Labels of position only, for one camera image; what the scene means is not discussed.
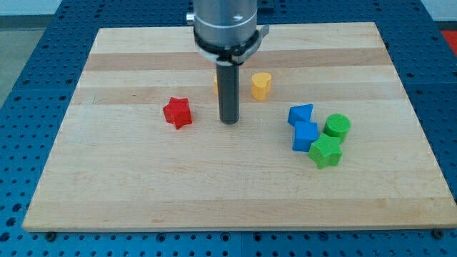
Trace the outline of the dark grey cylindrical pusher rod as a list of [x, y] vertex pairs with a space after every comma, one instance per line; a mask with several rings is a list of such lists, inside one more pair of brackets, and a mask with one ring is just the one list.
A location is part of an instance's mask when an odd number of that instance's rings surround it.
[[224, 124], [234, 124], [239, 119], [239, 68], [216, 66], [219, 98], [219, 118]]

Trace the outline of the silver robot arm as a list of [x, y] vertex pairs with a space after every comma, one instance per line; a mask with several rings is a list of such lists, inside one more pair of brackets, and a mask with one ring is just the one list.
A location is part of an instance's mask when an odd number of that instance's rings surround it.
[[186, 22], [200, 55], [215, 63], [219, 118], [239, 120], [239, 66], [259, 49], [269, 26], [257, 27], [256, 0], [194, 0]]

